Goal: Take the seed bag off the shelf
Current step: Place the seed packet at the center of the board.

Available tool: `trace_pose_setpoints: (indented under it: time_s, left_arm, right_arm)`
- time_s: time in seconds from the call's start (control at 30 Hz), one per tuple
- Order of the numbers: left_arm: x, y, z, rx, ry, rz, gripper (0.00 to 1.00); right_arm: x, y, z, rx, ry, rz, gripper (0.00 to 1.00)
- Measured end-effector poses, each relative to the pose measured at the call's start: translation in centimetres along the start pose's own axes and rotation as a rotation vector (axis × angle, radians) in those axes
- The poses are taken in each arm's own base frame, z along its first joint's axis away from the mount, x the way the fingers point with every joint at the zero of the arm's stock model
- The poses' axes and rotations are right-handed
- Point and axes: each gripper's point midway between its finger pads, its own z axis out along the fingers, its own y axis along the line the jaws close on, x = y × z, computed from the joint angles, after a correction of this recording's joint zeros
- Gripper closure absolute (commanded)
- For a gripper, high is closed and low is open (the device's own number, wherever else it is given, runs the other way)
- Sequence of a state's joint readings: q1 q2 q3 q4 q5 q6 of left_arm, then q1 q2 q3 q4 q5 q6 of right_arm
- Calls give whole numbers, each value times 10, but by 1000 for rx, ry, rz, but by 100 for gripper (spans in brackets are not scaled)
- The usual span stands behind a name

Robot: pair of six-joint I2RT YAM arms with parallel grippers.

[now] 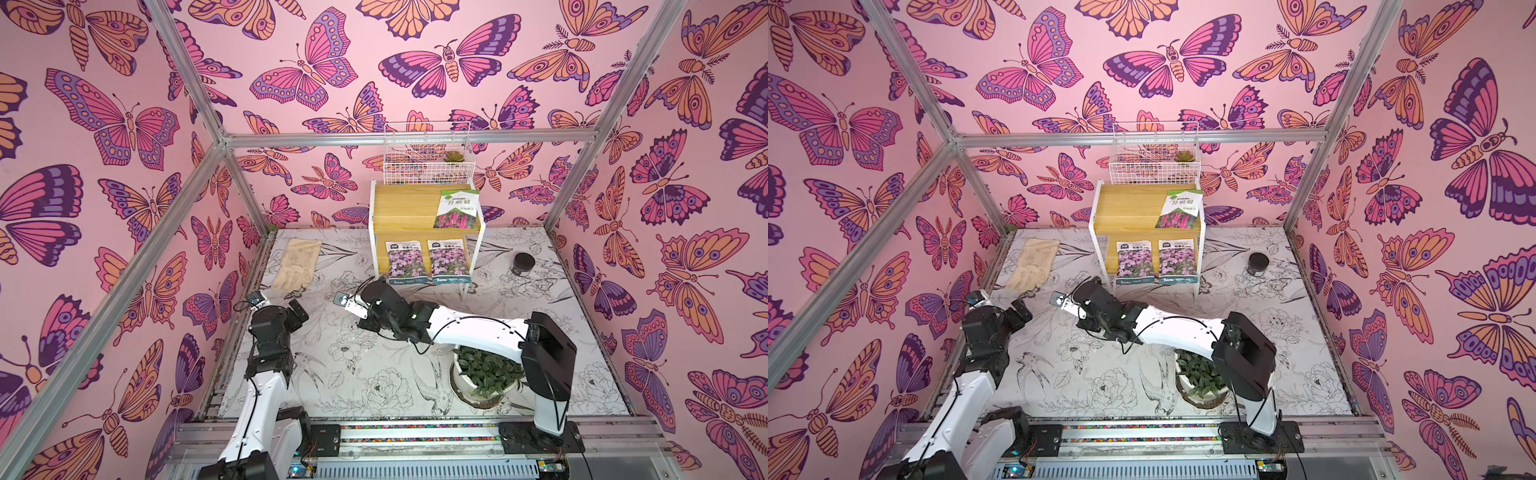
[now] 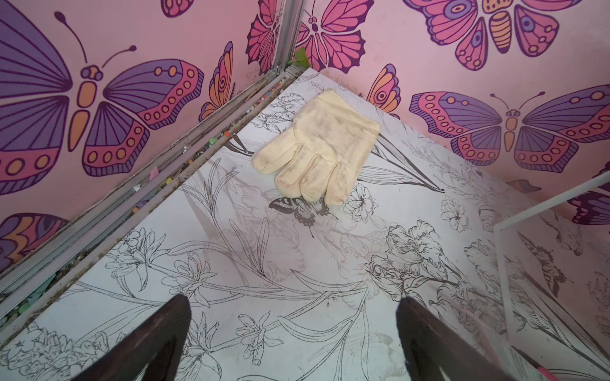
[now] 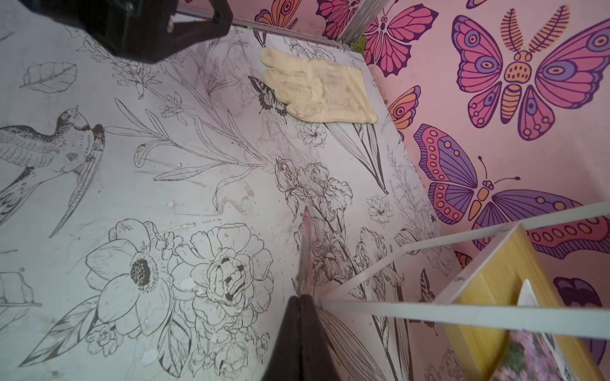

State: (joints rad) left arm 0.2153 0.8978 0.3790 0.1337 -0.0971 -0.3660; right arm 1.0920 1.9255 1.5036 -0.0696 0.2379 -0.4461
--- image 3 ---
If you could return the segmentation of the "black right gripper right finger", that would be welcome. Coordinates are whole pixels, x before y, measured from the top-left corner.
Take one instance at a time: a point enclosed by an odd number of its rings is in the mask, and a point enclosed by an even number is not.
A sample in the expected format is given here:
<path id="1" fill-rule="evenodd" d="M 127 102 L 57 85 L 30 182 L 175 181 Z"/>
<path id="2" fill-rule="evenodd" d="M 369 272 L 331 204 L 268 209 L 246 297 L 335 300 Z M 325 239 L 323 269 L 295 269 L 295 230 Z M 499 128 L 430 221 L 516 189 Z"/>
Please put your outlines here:
<path id="1" fill-rule="evenodd" d="M 311 295 L 300 296 L 300 379 L 340 380 Z"/>

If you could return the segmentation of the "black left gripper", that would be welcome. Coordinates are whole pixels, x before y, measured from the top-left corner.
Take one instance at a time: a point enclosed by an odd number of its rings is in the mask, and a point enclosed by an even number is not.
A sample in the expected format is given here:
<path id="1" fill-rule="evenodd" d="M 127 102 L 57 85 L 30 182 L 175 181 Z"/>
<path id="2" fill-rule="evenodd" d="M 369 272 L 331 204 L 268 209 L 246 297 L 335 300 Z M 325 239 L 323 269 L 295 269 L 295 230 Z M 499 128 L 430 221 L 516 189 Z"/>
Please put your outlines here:
<path id="1" fill-rule="evenodd" d="M 85 31 L 113 56 L 156 64 L 194 44 L 227 35 L 233 12 L 227 1 L 211 1 L 209 20 L 172 22 L 177 1 L 30 0 L 35 14 Z"/>

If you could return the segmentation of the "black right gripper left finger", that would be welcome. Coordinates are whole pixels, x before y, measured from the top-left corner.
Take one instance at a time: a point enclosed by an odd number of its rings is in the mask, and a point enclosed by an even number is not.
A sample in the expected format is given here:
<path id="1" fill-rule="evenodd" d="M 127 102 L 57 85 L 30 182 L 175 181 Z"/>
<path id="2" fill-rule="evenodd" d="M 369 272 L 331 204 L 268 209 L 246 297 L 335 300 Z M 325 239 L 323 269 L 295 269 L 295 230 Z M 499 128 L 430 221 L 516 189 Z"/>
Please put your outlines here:
<path id="1" fill-rule="evenodd" d="M 292 296 L 288 300 L 278 338 L 262 380 L 300 380 L 300 365 L 300 304 L 299 298 Z"/>

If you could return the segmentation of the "purple flower seed bag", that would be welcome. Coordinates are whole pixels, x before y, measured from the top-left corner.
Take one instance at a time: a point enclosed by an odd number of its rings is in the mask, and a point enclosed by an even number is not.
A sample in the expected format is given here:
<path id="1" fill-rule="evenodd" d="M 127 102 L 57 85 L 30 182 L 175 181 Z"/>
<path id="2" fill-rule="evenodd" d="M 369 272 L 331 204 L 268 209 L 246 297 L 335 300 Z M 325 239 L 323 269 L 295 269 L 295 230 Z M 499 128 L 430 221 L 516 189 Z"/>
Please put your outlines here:
<path id="1" fill-rule="evenodd" d="M 505 353 L 490 380 L 578 380 L 550 333 L 510 332 Z"/>

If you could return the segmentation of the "green seed bag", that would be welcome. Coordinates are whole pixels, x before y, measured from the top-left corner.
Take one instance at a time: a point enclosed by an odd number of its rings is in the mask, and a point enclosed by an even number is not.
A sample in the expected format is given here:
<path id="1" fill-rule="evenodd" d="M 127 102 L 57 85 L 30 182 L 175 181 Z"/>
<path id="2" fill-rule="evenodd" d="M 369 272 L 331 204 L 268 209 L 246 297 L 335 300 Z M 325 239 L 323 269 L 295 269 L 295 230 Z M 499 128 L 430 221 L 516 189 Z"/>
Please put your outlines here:
<path id="1" fill-rule="evenodd" d="M 311 278 L 311 249 L 313 225 L 309 208 L 306 206 L 303 211 L 300 264 L 296 277 L 298 295 L 309 295 L 312 288 Z"/>

